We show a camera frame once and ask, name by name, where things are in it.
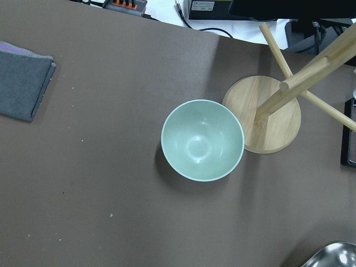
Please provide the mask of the folded grey cloth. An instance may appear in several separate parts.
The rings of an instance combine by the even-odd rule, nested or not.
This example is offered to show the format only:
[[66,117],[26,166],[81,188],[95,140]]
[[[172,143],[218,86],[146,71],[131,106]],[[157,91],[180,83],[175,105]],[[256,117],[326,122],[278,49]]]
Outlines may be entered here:
[[33,121],[56,69],[52,56],[1,42],[1,114]]

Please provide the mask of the dark framed tray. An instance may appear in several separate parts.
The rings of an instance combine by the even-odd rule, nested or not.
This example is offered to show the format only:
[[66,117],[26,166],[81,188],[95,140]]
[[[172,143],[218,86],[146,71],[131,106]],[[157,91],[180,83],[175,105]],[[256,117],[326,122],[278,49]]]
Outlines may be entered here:
[[[344,105],[344,114],[355,120],[355,98],[351,98]],[[355,167],[355,131],[343,126],[340,163],[344,166]]]

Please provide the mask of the light green bowl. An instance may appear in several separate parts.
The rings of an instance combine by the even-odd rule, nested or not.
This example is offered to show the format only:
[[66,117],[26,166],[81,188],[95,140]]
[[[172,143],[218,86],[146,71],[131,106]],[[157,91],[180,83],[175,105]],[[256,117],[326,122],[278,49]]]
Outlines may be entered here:
[[192,100],[167,116],[161,148],[178,174],[210,182],[237,167],[243,157],[245,136],[240,121],[227,107],[211,100]]

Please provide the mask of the wooden mug tree stand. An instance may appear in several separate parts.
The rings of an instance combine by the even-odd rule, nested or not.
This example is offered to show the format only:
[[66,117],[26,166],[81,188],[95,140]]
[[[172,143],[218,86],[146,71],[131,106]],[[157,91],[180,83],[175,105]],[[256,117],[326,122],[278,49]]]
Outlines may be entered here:
[[296,74],[291,72],[266,23],[260,25],[260,30],[285,80],[250,76],[233,84],[225,94],[222,103],[240,121],[245,148],[258,154],[270,154],[287,147],[300,129],[298,96],[355,130],[355,121],[309,92],[312,86],[355,56],[355,25],[351,25]]

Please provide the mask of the metal scoop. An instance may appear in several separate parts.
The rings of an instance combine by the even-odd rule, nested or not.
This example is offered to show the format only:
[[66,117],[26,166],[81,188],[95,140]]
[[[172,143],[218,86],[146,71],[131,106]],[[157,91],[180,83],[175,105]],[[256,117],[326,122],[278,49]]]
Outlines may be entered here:
[[302,267],[355,267],[355,244],[336,242],[329,244],[310,259]]

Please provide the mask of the black power strip orange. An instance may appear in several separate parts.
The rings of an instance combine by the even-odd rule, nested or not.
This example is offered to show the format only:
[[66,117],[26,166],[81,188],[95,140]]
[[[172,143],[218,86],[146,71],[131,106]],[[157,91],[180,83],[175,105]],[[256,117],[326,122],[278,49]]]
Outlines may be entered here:
[[140,1],[140,0],[136,0],[136,1],[107,0],[103,2],[102,8],[115,12],[142,17],[142,15],[145,13],[146,5],[147,5],[147,1]]

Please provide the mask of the black device box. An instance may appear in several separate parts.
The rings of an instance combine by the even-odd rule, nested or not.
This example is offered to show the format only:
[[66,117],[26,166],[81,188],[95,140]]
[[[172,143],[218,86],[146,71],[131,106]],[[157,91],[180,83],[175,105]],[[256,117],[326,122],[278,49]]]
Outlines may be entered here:
[[189,19],[195,20],[234,20],[230,14],[231,1],[188,1]]

